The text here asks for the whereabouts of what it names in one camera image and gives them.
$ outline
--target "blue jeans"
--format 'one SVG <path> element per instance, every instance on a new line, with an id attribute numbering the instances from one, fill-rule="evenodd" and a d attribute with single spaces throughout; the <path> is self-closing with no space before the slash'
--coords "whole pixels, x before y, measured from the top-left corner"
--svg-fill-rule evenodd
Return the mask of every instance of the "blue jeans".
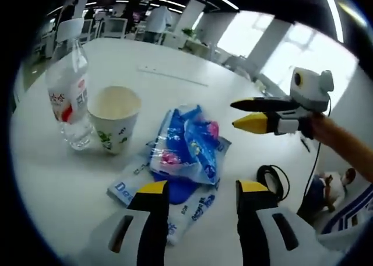
<path id="1" fill-rule="evenodd" d="M 321 177 L 314 176 L 309 190 L 303 199 L 302 205 L 299 208 L 298 215 L 300 217 L 307 220 L 325 207 L 324 187 Z"/>

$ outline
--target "window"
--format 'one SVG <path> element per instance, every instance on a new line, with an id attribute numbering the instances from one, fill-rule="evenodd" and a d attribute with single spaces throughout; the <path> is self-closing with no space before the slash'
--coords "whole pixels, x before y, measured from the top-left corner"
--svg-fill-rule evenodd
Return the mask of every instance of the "window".
<path id="1" fill-rule="evenodd" d="M 289 95 L 295 67 L 318 74 L 330 70 L 334 79 L 334 91 L 330 92 L 334 107 L 348 87 L 357 63 L 352 53 L 328 36 L 302 24 L 295 24 L 270 56 L 261 73 Z"/>
<path id="2" fill-rule="evenodd" d="M 217 46 L 236 56 L 249 56 L 273 19 L 272 15 L 241 11 L 236 14 Z"/>
<path id="3" fill-rule="evenodd" d="M 311 40 L 313 34 L 314 29 L 298 23 L 290 28 L 286 38 L 292 43 L 304 46 Z"/>

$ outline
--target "white paper cup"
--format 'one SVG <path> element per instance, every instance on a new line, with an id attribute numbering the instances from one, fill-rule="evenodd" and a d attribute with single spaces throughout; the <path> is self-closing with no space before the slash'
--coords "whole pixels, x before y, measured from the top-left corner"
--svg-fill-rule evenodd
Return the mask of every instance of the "white paper cup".
<path id="1" fill-rule="evenodd" d="M 104 149 L 113 154 L 128 149 L 141 99 L 121 86 L 102 89 L 88 105 L 90 119 Z"/>

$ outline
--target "table surface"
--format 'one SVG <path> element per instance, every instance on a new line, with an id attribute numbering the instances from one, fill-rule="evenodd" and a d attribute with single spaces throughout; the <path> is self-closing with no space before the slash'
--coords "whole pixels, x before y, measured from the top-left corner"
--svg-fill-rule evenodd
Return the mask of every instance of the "table surface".
<path id="1" fill-rule="evenodd" d="M 291 190 L 280 205 L 297 211 L 316 150 L 308 153 L 298 135 L 255 135 L 232 127 L 232 121 L 248 113 L 230 103 L 261 96 L 251 82 L 212 62 L 159 45 L 101 38 L 84 48 L 90 65 L 89 96 L 118 85 L 142 98 L 131 153 L 154 139 L 168 109 L 183 103 L 201 104 L 219 122 L 220 135 L 232 142 L 214 205 L 177 246 L 167 247 L 165 265 L 242 264 L 235 181 L 254 180 L 261 165 L 278 165 L 287 173 Z M 82 152 L 70 149 L 59 134 L 42 77 L 12 117 L 12 154 L 20 195 L 32 221 L 52 249 L 65 256 L 81 250 L 90 232 L 122 208 L 106 190 L 121 173 L 124 157 L 108 156 L 94 143 Z"/>

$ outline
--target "blue plastic bag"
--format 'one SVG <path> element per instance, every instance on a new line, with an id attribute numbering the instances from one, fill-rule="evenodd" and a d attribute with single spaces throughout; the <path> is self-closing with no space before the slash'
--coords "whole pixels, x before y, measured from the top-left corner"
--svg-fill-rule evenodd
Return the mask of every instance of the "blue plastic bag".
<path id="1" fill-rule="evenodd" d="M 217 182 L 219 125 L 199 105 L 170 110 L 150 156 L 150 169 L 160 178 L 196 184 Z"/>

